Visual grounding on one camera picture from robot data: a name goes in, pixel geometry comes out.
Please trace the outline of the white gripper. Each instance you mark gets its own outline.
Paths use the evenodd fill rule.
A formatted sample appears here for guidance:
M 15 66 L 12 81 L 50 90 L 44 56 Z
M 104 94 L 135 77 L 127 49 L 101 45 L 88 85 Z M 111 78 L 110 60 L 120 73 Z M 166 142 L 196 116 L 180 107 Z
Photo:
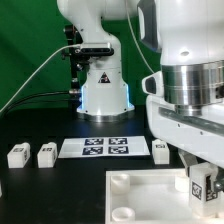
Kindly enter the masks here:
M 224 102 L 203 106 L 200 117 L 183 117 L 164 100 L 161 72 L 145 77 L 142 89 L 147 94 L 147 120 L 153 136 L 180 148 L 186 174 L 198 163 L 197 157 L 220 167 L 213 191 L 224 192 Z

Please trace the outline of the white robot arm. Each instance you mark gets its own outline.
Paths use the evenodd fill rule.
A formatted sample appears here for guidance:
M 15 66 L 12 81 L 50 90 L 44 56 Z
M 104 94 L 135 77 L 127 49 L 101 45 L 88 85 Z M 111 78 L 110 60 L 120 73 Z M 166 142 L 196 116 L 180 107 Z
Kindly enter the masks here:
M 57 0 L 79 31 L 90 64 L 78 113 L 96 121 L 132 110 L 121 77 L 121 44 L 102 21 L 138 16 L 141 41 L 161 55 L 142 81 L 151 133 L 213 164 L 210 186 L 224 191 L 224 0 Z

